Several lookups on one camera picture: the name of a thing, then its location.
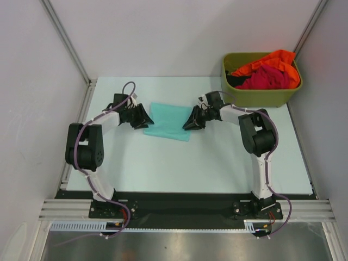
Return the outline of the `teal t shirt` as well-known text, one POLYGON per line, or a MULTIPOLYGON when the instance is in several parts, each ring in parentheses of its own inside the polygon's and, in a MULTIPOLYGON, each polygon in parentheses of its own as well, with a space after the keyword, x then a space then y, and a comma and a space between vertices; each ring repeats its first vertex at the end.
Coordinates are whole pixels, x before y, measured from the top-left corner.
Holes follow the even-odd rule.
POLYGON ((150 118, 154 124, 144 130, 145 135, 188 142, 191 131, 183 125, 191 114, 190 107, 151 103, 150 118))

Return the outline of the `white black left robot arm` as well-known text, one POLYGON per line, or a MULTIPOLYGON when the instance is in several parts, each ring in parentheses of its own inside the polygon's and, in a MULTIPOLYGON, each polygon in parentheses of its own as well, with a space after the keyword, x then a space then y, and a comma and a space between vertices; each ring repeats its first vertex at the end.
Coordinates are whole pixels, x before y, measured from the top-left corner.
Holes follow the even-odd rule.
POLYGON ((154 124, 144 106, 136 102, 136 97, 114 94, 113 102, 101 114, 86 123, 70 124, 66 142, 66 163, 84 177, 93 199, 103 201, 101 211, 111 218, 119 213, 120 204, 112 199, 115 189, 102 170, 105 158, 103 136, 123 123, 130 124, 133 129, 154 124))

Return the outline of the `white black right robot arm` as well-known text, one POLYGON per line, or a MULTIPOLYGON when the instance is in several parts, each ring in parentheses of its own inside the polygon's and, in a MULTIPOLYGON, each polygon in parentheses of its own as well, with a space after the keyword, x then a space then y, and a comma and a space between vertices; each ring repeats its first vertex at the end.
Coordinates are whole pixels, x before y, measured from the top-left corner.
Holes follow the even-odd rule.
POLYGON ((211 91, 200 96, 182 128, 186 131, 204 129, 206 122, 212 120, 239 126, 243 147, 252 159, 251 213, 264 218, 276 205, 270 176, 271 158, 278 146, 277 129, 265 109, 237 107, 224 102, 222 94, 222 91, 211 91))

